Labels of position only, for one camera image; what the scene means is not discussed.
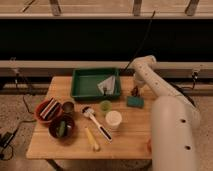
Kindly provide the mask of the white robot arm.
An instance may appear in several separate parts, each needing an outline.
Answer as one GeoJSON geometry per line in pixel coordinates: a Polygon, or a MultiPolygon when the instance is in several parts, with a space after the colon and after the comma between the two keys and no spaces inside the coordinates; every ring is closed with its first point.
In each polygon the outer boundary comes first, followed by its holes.
{"type": "Polygon", "coordinates": [[[193,130],[201,114],[180,91],[153,69],[153,55],[132,61],[134,82],[146,84],[157,96],[151,107],[151,156],[153,171],[198,171],[193,130]]]}

